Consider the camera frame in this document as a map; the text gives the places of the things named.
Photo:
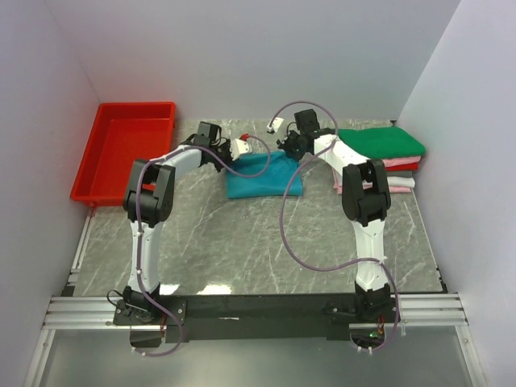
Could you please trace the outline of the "teal t shirt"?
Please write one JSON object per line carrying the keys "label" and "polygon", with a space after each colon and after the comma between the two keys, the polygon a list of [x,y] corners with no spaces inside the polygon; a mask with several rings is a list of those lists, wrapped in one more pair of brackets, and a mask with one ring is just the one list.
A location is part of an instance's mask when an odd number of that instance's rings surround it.
{"label": "teal t shirt", "polygon": [[[264,168],[267,159],[267,154],[244,155],[233,164],[232,168],[237,173],[254,175]],[[297,161],[278,151],[271,153],[269,166],[258,177],[240,177],[226,171],[227,198],[243,199],[282,196],[297,168]]]}

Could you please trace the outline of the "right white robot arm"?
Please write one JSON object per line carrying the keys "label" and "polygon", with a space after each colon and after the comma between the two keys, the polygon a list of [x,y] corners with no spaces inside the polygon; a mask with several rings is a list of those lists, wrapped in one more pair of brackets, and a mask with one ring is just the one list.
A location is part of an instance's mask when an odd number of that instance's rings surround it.
{"label": "right white robot arm", "polygon": [[385,165],[346,145],[337,128],[322,128],[312,109],[297,112],[294,122],[296,129],[277,141],[278,148],[294,160],[309,153],[312,160],[324,161],[342,183],[341,203],[353,227],[357,255],[355,295],[342,312],[359,321],[375,321],[396,306],[391,295],[395,284],[385,266],[385,220],[391,207]]}

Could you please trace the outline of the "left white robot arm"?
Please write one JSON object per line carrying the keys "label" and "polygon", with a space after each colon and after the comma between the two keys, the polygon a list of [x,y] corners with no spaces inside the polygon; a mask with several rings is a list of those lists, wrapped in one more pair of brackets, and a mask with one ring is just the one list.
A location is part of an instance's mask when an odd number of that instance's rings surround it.
{"label": "left white robot arm", "polygon": [[165,314],[157,306],[160,302],[158,259],[164,222],[173,209],[175,182],[205,164],[221,171],[233,160],[231,141],[222,137],[222,128],[201,122],[197,132],[170,153],[134,161],[123,200],[131,226],[131,273],[119,294],[123,300],[117,306],[119,314],[142,324]]}

